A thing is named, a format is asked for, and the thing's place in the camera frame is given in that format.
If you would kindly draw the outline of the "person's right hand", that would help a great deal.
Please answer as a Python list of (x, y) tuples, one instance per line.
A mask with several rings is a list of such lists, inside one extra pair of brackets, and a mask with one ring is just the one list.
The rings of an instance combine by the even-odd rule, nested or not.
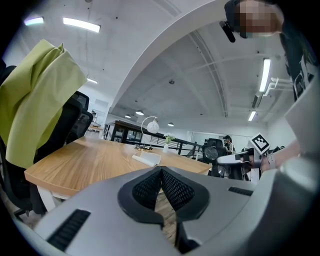
[(260, 170), (261, 172), (268, 171), (270, 169), (270, 164), (267, 156), (263, 156), (260, 162)]

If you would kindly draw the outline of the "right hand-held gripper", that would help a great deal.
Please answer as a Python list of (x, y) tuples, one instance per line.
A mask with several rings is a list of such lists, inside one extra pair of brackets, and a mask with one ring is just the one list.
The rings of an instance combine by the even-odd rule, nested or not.
[(259, 180), (262, 160), (270, 147), (266, 138), (258, 133), (249, 139), (247, 148), (242, 152), (220, 156), (217, 163), (219, 165), (240, 164), (242, 180)]

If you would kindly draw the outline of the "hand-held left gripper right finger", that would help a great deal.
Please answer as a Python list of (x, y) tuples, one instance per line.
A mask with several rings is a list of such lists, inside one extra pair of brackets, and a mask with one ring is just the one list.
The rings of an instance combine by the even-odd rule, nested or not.
[(179, 199), (176, 244), (164, 256), (266, 256), (274, 250), (270, 201), (275, 172), (257, 184), (162, 167), (163, 187)]

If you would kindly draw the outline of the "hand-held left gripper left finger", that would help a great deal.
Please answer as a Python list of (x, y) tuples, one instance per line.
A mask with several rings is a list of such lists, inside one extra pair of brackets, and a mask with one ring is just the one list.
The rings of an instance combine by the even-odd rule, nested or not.
[(166, 239), (160, 225), (139, 223), (119, 206), (118, 191), (149, 171), (129, 172), (91, 184), (49, 211), (34, 231), (47, 240), (75, 210), (89, 217), (66, 248), (71, 256), (177, 256), (179, 251)]

